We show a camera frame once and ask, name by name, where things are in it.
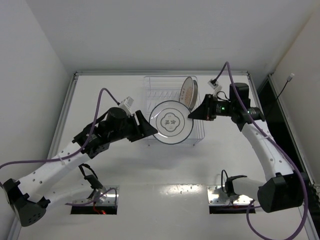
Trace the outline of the orange sunburst plate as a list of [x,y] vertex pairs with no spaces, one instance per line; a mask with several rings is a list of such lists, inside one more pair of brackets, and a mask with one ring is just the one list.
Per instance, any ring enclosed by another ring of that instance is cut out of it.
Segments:
[[179,94],[179,102],[190,107],[194,95],[194,80],[191,76],[188,76],[181,87]]

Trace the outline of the black rimmed clover plate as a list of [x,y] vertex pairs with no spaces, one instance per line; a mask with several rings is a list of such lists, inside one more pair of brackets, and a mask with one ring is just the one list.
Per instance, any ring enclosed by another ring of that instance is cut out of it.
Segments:
[[184,142],[194,128],[194,121],[188,118],[190,113],[188,107],[175,100],[159,103],[150,112],[148,120],[158,130],[153,137],[166,145]]

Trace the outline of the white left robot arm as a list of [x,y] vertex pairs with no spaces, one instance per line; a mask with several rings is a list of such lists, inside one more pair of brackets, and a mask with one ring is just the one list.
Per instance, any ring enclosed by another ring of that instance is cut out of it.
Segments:
[[112,107],[101,117],[94,117],[54,158],[18,180],[5,181],[2,187],[7,202],[21,226],[31,226],[54,203],[49,190],[69,172],[108,150],[114,142],[128,139],[133,143],[156,133],[141,111],[128,115],[125,110]]

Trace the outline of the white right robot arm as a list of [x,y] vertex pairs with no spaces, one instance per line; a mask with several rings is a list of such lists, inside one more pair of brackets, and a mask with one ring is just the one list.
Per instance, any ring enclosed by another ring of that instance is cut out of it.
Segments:
[[231,196],[245,195],[259,202],[266,213],[300,207],[305,194],[303,187],[308,177],[285,159],[273,144],[272,137],[264,136],[268,125],[258,107],[251,107],[249,86],[236,83],[229,87],[229,101],[206,94],[198,108],[188,115],[193,120],[213,121],[218,116],[230,117],[251,144],[265,174],[265,182],[249,179],[246,175],[227,177],[224,189]]

